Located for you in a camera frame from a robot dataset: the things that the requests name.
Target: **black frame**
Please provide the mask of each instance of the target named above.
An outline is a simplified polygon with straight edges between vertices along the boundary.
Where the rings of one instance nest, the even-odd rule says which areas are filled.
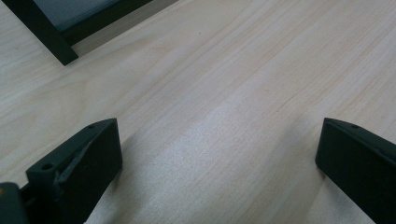
[[[120,0],[64,31],[56,29],[33,0],[2,1],[63,65],[67,65],[78,58],[72,45],[152,0]]]

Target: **wood grain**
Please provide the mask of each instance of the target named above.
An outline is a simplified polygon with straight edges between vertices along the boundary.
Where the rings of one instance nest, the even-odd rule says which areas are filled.
[[[373,223],[314,158],[325,117],[396,142],[395,28],[390,0],[180,0],[63,67],[0,3],[0,181],[115,117],[88,223]]]

